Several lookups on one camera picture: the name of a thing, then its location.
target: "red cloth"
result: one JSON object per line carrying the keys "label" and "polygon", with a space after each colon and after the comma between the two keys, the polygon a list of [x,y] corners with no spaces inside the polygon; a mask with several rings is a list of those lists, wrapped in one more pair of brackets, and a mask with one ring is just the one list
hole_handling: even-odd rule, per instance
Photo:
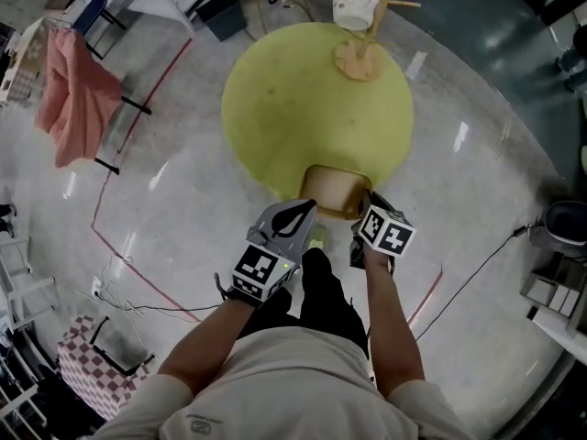
{"label": "red cloth", "polygon": [[35,124],[53,138],[57,168],[95,158],[121,95],[120,81],[92,59],[81,33],[50,29],[47,86]]}

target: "red line on floor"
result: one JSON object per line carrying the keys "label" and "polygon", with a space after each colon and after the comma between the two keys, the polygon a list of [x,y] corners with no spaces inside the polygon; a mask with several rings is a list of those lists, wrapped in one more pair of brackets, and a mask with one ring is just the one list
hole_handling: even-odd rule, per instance
{"label": "red line on floor", "polygon": [[[175,63],[177,62],[177,60],[182,56],[182,54],[185,52],[185,50],[187,49],[187,47],[190,45],[190,43],[192,42],[191,39],[188,39],[185,44],[183,44],[182,48],[180,49],[180,51],[177,53],[177,55],[173,58],[172,62],[168,65],[168,67],[165,69],[165,71],[163,72],[163,74],[161,75],[161,77],[159,78],[159,80],[155,83],[155,86],[153,86],[153,89],[150,91],[149,95],[147,96],[147,99],[145,100],[144,105],[147,105],[149,103],[149,101],[151,100],[151,98],[153,97],[153,95],[155,94],[155,92],[159,89],[159,87],[161,86],[161,83],[163,82],[163,80],[165,79],[165,77],[167,76],[167,74],[171,71],[171,69],[173,68],[173,66],[175,65]],[[140,111],[138,111],[137,116],[135,117],[135,119],[133,120],[132,124],[130,125],[130,127],[128,128],[128,132],[127,132],[127,136],[125,137],[124,142],[122,143],[122,146],[120,147],[120,149],[116,152],[115,155],[115,159],[120,155],[120,153],[122,152],[123,148],[125,147],[125,145],[127,144],[127,140],[130,138],[130,135],[132,134],[132,131],[135,129],[135,126],[138,123],[138,119],[140,118],[140,115],[142,113]],[[132,264],[130,264],[124,256],[122,256],[118,251],[116,251],[116,249],[114,248],[114,246],[112,246],[110,244],[110,242],[98,231],[95,229],[95,220],[96,217],[98,216],[98,210],[100,210],[100,205],[102,204],[102,197],[104,195],[104,191],[106,188],[106,185],[108,184],[108,182],[110,181],[110,176],[111,176],[112,171],[108,172],[108,175],[106,176],[106,179],[104,181],[104,184],[102,184],[102,191],[100,191],[100,195],[98,196],[98,202],[95,206],[95,210],[94,210],[94,216],[92,218],[92,224],[90,225],[90,227],[92,228],[92,231],[94,231],[94,233],[100,238],[100,240],[108,247],[108,249],[110,249],[110,251],[119,259],[122,260],[122,262],[124,262],[126,264],[126,266],[135,273],[135,275],[137,275],[140,279],[142,279],[145,283],[147,283],[154,291],[156,291],[161,297],[163,297],[165,300],[167,300],[169,303],[171,303],[173,306],[175,306],[176,308],[183,310],[183,312],[185,314],[187,314],[190,318],[192,318],[194,321],[196,321],[197,323],[200,322],[200,319],[198,319],[196,316],[194,316],[193,314],[191,314],[189,311],[187,311],[183,306],[181,306],[179,303],[177,303],[172,297],[170,297],[167,293],[165,293],[164,291],[162,291],[161,289],[159,289],[159,287],[157,287],[157,285],[155,285],[152,281],[150,281],[149,279],[147,279],[141,272],[138,271],[137,268],[135,268]]]}
{"label": "red line on floor", "polygon": [[435,290],[435,288],[437,287],[437,285],[442,280],[442,275],[443,275],[442,264],[440,264],[440,272],[438,273],[436,279],[434,280],[434,283],[430,287],[430,290],[428,291],[428,293],[424,297],[424,300],[422,300],[422,302],[420,302],[420,304],[418,305],[418,307],[415,309],[415,311],[412,313],[412,315],[407,320],[407,323],[409,325],[415,320],[415,318],[418,316],[418,314],[420,313],[420,311],[422,310],[422,308],[424,308],[424,305],[426,304],[426,302],[430,298],[430,295],[432,295],[432,292]]}

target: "white cup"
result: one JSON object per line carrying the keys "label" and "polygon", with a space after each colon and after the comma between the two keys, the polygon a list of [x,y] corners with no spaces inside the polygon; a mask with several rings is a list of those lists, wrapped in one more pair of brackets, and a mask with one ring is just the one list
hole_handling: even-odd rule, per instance
{"label": "white cup", "polygon": [[333,0],[334,22],[351,31],[362,31],[373,24],[379,0]]}

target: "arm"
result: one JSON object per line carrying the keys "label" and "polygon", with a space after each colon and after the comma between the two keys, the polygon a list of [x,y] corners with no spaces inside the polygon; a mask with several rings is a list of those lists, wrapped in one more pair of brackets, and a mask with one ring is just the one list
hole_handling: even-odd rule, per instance
{"label": "arm", "polygon": [[255,308],[226,300],[175,346],[159,373],[185,383],[195,396],[216,376]]}
{"label": "arm", "polygon": [[365,245],[367,294],[371,316],[371,356],[377,389],[387,398],[401,384],[423,380],[417,343],[405,321],[386,255]]}

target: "yellow round rug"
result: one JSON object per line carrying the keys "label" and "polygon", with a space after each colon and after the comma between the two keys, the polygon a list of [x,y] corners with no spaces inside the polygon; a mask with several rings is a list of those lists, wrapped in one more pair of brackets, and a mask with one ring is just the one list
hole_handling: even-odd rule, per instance
{"label": "yellow round rug", "polygon": [[238,159],[281,197],[296,197],[313,164],[356,171],[373,184],[402,163],[414,124],[402,71],[380,46],[382,76],[357,82],[338,71],[336,25],[283,27],[237,61],[222,96],[222,122]]}

